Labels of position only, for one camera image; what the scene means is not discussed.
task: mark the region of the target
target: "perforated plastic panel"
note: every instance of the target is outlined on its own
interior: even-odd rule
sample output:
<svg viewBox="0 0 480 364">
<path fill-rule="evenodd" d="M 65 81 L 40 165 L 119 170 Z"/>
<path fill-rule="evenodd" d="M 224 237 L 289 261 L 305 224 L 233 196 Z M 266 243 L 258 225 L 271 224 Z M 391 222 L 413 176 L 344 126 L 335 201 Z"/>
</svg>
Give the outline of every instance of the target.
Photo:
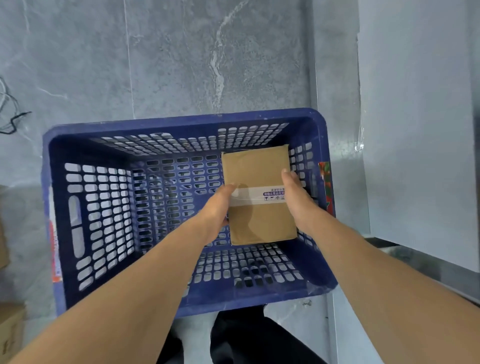
<svg viewBox="0 0 480 364">
<path fill-rule="evenodd" d="M 133 129 L 138 124 L 142 129 Z M 290 144 L 291 168 L 326 206 L 318 169 L 328 162 L 326 129 L 310 109 L 69 125 L 45 139 L 59 313 L 198 212 L 223 183 L 221 152 Z M 203 249 L 177 316 L 322 294 L 335 285 L 303 232 L 294 241 L 235 247 L 225 227 Z"/>
</svg>

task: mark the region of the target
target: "leg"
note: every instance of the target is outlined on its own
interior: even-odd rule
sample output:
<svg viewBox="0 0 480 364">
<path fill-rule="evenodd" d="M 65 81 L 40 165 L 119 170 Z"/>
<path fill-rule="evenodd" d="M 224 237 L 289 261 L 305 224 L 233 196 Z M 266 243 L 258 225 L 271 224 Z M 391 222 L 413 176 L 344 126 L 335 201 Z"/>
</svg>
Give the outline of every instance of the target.
<svg viewBox="0 0 480 364">
<path fill-rule="evenodd" d="M 171 332 L 167 335 L 156 364 L 183 364 L 183 345 Z"/>
<path fill-rule="evenodd" d="M 263 306 L 220 312 L 211 334 L 214 364 L 326 364 L 296 337 L 264 316 Z"/>
</svg>

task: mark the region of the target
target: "forearm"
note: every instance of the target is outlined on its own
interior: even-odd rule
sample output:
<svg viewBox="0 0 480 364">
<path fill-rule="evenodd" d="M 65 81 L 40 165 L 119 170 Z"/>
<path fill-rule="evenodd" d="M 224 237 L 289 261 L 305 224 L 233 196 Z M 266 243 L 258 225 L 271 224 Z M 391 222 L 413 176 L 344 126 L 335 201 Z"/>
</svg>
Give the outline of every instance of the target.
<svg viewBox="0 0 480 364">
<path fill-rule="evenodd" d="M 193 217 L 60 316 L 12 363 L 154 363 L 211 227 Z"/>
<path fill-rule="evenodd" d="M 312 237 L 385 363 L 480 362 L 480 310 L 318 209 Z"/>
</svg>

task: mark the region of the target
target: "printed tape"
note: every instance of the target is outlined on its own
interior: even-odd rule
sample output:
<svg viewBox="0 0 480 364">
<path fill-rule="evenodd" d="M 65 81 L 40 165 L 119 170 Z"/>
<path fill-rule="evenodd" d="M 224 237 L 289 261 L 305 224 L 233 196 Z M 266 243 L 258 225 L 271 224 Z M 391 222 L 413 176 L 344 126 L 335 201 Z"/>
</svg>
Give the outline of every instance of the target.
<svg viewBox="0 0 480 364">
<path fill-rule="evenodd" d="M 230 206 L 281 204 L 285 200 L 284 186 L 237 188 L 230 198 Z"/>
</svg>

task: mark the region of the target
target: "hand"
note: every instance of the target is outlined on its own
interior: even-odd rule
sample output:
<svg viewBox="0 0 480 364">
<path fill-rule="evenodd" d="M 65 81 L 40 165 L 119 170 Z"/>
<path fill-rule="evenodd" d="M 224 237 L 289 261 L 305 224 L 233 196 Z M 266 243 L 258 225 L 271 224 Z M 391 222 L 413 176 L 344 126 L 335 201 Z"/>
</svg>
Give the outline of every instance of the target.
<svg viewBox="0 0 480 364">
<path fill-rule="evenodd" d="M 210 197 L 197 216 L 206 224 L 208 229 L 208 241 L 211 242 L 218 235 L 220 228 L 228 224 L 226 219 L 230 196 L 237 188 L 234 184 L 220 186 L 215 194 Z"/>
<path fill-rule="evenodd" d="M 300 183 L 297 174 L 287 169 L 282 170 L 282 181 L 285 186 L 287 206 L 295 219 L 295 225 L 308 235 L 312 235 L 312 222 L 315 212 L 320 210 Z"/>
</svg>

